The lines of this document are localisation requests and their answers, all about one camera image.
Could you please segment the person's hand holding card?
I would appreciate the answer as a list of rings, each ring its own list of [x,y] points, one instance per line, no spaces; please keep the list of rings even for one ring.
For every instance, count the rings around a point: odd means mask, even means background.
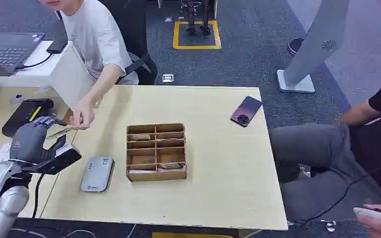
[[[87,129],[95,119],[94,103],[88,99],[82,99],[72,110],[73,115],[69,118],[69,124],[80,129]]]

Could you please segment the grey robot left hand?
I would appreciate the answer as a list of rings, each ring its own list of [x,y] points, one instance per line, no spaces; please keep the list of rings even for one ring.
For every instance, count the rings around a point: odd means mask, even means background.
[[[67,125],[63,120],[55,116],[42,116],[21,126],[12,138],[9,159],[28,164],[39,164],[53,159],[56,156],[56,151],[66,141],[65,139],[58,140],[50,149],[44,149],[43,145],[47,137],[47,131],[53,124]]]

